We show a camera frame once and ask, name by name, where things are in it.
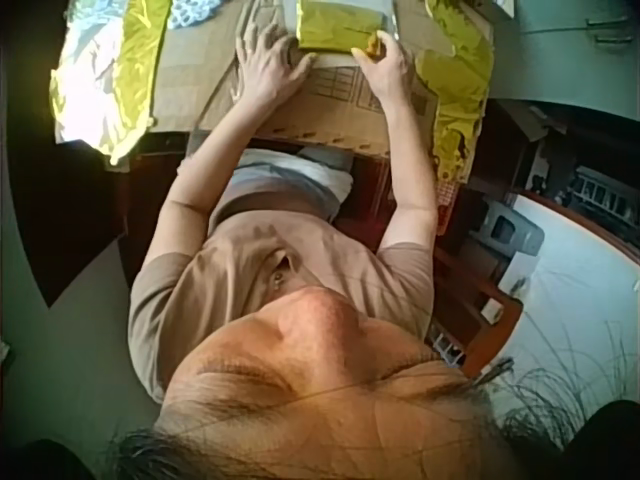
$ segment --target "beige t-shirt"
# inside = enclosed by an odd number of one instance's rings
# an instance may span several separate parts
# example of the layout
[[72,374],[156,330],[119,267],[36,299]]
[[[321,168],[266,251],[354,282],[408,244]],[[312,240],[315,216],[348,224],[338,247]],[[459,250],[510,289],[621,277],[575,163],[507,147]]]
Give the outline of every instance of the beige t-shirt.
[[216,228],[194,258],[163,255],[134,282],[129,348],[151,397],[162,402],[186,355],[216,329],[259,310],[282,282],[335,290],[369,317],[420,339],[431,320],[428,249],[404,243],[374,255],[313,215],[238,213]]

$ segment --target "t-shirt sleeve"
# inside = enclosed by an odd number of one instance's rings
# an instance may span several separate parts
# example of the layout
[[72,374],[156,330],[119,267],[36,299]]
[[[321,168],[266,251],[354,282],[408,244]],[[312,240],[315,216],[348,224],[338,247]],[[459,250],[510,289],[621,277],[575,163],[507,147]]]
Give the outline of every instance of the t-shirt sleeve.
[[180,253],[162,255],[142,268],[131,289],[129,353],[138,378],[159,403],[164,398],[156,372],[159,332],[167,303],[190,261]]
[[377,257],[414,306],[415,327],[424,339],[433,312],[433,251],[415,243],[398,243],[378,250]]

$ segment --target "window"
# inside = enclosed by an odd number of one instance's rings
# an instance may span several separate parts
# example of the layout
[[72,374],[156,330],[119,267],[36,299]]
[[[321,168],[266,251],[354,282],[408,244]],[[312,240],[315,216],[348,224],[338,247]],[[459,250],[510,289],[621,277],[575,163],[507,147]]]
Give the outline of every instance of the window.
[[598,204],[598,205],[602,205],[603,207],[604,205],[604,196],[607,193],[607,191],[605,190],[604,187],[601,187],[600,185],[598,185],[596,187],[596,195],[594,197],[594,201]]
[[593,182],[586,182],[586,185],[584,187],[584,196],[587,198],[592,198],[595,189],[596,186],[593,184]]
[[618,196],[615,193],[609,194],[609,199],[607,200],[607,209],[612,212],[616,211],[616,200],[618,200]]
[[616,205],[616,214],[624,217],[629,209],[627,199],[624,197],[618,197],[618,204]]

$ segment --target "floor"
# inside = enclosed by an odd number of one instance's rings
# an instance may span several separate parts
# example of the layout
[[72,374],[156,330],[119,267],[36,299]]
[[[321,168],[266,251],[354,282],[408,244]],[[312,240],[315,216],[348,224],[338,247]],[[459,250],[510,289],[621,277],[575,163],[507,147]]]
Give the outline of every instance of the floor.
[[129,289],[111,243],[47,307],[29,268],[2,172],[3,440],[50,438],[98,472],[120,432],[150,425],[158,407],[133,373]]

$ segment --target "blue patterned fabric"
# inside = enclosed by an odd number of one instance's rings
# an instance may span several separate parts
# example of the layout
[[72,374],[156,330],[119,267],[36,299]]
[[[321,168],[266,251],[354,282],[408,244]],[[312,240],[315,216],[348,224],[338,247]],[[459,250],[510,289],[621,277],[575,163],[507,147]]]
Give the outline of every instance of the blue patterned fabric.
[[173,0],[169,14],[170,29],[197,25],[210,19],[220,8],[223,0]]

